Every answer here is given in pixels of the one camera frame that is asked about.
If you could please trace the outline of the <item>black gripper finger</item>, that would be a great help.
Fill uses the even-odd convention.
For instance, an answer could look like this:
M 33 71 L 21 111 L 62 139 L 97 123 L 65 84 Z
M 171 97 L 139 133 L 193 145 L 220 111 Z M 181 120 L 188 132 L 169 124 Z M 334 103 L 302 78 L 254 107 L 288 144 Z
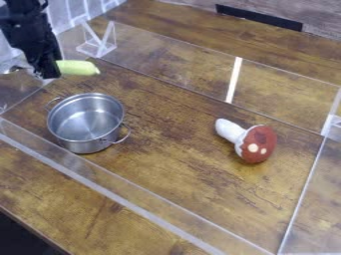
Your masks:
M 50 55 L 45 55 L 40 58 L 34 67 L 34 74 L 41 79 L 56 79 L 61 76 L 57 63 Z
M 53 42 L 53 57 L 56 61 L 62 60 L 62 54 L 60 51 L 58 42 L 56 40 Z

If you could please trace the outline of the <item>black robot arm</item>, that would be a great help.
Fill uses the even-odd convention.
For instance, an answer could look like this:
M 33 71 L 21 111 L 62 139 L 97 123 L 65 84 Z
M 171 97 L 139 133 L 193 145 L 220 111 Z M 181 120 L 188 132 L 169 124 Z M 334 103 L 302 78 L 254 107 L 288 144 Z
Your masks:
M 44 12 L 48 0 L 4 0 L 0 7 L 0 30 L 9 46 L 18 49 L 33 72 L 42 79 L 61 77 L 57 62 L 62 59 L 58 42 Z

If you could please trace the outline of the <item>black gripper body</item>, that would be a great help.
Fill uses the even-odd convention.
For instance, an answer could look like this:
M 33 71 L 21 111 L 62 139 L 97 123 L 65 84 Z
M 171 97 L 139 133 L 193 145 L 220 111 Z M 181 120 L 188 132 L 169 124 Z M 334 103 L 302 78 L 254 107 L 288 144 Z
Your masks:
M 45 13 L 26 17 L 0 16 L 0 30 L 9 46 L 22 51 L 33 69 L 42 56 L 53 57 L 53 42 L 57 39 Z

